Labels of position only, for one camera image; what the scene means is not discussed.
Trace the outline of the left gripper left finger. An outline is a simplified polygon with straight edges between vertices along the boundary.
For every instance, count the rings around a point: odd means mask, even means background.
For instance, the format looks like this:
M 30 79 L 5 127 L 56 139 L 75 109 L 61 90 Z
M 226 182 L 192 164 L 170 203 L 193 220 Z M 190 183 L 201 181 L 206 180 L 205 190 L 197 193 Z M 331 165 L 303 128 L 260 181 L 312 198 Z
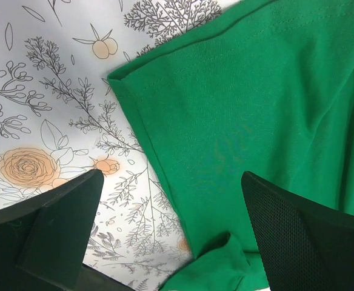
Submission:
M 83 263 L 103 183 L 90 170 L 0 210 L 0 290 L 122 290 Z

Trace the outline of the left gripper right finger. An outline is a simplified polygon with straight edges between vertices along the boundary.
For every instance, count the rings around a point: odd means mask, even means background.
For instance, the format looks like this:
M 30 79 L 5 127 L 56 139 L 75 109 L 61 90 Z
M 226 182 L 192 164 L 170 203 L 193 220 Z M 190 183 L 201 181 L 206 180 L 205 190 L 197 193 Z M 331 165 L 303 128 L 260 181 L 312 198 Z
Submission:
M 252 172 L 242 193 L 270 290 L 354 290 L 354 216 Z

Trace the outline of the green t-shirt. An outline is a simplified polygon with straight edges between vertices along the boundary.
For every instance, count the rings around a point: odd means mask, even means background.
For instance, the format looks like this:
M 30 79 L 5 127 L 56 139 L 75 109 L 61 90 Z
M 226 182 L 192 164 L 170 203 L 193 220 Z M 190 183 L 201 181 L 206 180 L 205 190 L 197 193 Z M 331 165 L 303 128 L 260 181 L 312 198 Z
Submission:
M 161 290 L 268 287 L 246 171 L 354 215 L 354 1 L 242 1 L 107 79 L 193 254 Z

